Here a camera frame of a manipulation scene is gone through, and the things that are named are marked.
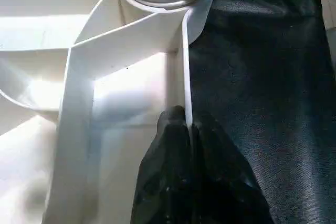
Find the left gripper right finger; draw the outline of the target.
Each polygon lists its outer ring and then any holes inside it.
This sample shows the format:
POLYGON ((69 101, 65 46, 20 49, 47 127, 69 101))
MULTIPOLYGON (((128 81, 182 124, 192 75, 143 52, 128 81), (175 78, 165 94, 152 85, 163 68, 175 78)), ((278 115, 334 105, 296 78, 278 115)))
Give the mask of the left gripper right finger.
POLYGON ((194 115, 201 223, 273 223, 269 204, 244 155, 208 113, 194 115))

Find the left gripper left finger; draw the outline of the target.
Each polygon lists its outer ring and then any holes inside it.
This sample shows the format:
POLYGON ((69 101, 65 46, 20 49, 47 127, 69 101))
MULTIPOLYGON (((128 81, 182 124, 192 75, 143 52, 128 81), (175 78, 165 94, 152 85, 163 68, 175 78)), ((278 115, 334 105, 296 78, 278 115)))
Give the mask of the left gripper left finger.
POLYGON ((191 223, 193 182, 185 110, 173 106, 160 114, 156 135, 140 163, 131 223, 191 223))

